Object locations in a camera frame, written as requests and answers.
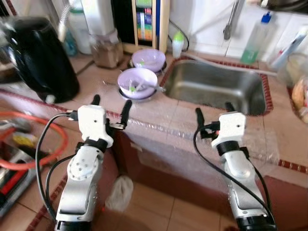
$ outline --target plastic bag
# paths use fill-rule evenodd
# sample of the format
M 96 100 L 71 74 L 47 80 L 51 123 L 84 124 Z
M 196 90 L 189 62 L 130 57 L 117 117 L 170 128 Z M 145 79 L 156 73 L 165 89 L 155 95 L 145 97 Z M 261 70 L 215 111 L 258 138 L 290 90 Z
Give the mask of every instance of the plastic bag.
M 302 78 L 295 84 L 292 100 L 301 120 L 308 123 L 308 77 Z
M 123 212 L 130 202 L 133 190 L 134 184 L 129 177 L 119 177 L 112 187 L 110 196 L 106 199 L 106 208 Z

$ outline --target purple bowl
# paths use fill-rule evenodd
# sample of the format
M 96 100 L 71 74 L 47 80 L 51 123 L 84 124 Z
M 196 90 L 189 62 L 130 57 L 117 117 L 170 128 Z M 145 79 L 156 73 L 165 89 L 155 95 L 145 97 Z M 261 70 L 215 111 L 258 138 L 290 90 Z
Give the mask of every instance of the purple bowl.
M 164 66 L 166 56 L 159 50 L 144 49 L 137 51 L 132 56 L 135 67 L 143 67 L 153 72 L 158 72 Z
M 129 90 L 129 82 L 135 81 L 137 83 L 141 83 L 143 81 L 144 84 L 156 86 L 157 85 L 157 76 L 153 71 L 150 71 L 145 68 L 131 68 L 124 72 L 122 72 L 118 79 L 117 83 L 121 88 L 122 92 L 131 99 L 144 99 L 152 95 L 155 91 L 154 88 L 147 88 L 142 91 L 131 92 Z

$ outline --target floor tile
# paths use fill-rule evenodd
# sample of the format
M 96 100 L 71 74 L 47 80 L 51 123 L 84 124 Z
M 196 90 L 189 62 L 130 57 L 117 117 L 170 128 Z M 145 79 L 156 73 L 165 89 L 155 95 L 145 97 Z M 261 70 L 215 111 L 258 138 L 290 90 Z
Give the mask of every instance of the floor tile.
M 171 219 L 200 231 L 214 231 L 219 227 L 219 214 L 175 199 Z
M 119 225 L 122 213 L 105 210 L 93 221 L 93 231 L 115 231 Z
M 227 228 L 230 228 L 230 227 L 237 228 L 236 221 L 234 219 L 221 216 L 219 231 L 226 231 Z
M 130 204 L 123 214 L 117 231 L 167 231 L 169 219 Z
M 52 221 L 48 220 L 47 218 L 42 218 L 39 224 L 36 226 L 34 231 L 47 231 L 51 228 Z
M 142 184 L 134 184 L 131 203 L 139 205 L 151 212 L 170 218 L 174 197 L 156 191 Z
M 197 230 L 171 219 L 167 231 L 197 231 Z
M 35 217 L 35 212 L 15 204 L 0 222 L 1 231 L 24 231 Z
M 50 192 L 53 192 L 55 187 L 59 184 L 59 182 L 65 175 L 66 166 L 67 166 L 67 163 L 63 163 L 59 165 L 52 173 L 52 178 L 51 178 L 51 183 L 50 183 Z M 45 169 L 42 171 L 42 174 L 41 174 L 41 178 L 42 178 L 42 182 L 44 186 L 45 186 L 45 179 L 48 174 L 48 171 L 49 171 L 48 169 Z M 36 180 L 33 181 L 32 184 L 27 188 L 25 193 L 18 199 L 18 202 L 32 209 L 33 211 L 37 213 L 39 212 L 39 210 L 43 206 L 43 201 L 39 194 L 38 184 Z

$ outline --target stainless steel sink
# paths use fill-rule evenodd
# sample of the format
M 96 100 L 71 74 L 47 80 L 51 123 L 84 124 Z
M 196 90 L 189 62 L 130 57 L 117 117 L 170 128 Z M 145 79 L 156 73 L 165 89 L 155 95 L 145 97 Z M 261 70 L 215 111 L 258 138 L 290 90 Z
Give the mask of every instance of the stainless steel sink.
M 199 61 L 175 63 L 165 83 L 165 95 L 178 100 L 225 108 L 225 103 L 245 115 L 266 111 L 262 78 L 253 71 L 234 71 Z

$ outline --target orange hose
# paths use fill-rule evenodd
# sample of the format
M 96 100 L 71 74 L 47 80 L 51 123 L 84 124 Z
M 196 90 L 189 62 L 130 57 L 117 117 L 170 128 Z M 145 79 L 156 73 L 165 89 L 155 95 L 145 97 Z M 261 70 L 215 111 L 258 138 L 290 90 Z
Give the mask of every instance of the orange hose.
M 48 121 L 45 120 L 45 119 L 26 115 L 26 114 L 19 113 L 19 112 L 0 112 L 0 116 L 22 117 L 22 118 L 25 118 L 25 119 L 31 119 L 35 122 L 38 122 L 38 123 L 41 123 L 41 124 L 44 124 L 44 125 L 46 125 L 48 123 Z M 55 131 L 57 131 L 62 136 L 63 142 L 62 142 L 61 146 L 59 148 L 57 148 L 52 154 L 48 155 L 47 157 L 45 157 L 45 158 L 43 158 L 39 161 L 40 166 L 43 166 L 43 165 L 49 163 L 50 161 L 55 160 L 58 156 L 61 155 L 61 153 L 67 147 L 67 144 L 68 144 L 67 134 L 61 127 L 59 127 L 56 124 L 51 124 L 50 127 L 52 129 L 54 129 Z M 15 131 L 14 128 L 10 128 L 9 130 L 7 130 L 4 134 L 2 134 L 0 136 L 0 141 L 2 141 L 7 136 L 12 134 L 14 131 Z M 27 169 L 30 169 L 30 168 L 35 168 L 35 162 L 32 161 L 32 162 L 24 163 L 24 164 L 16 164 L 16 163 L 10 163 L 8 161 L 0 159 L 0 166 L 4 167 L 4 168 L 11 169 L 11 170 L 27 170 Z

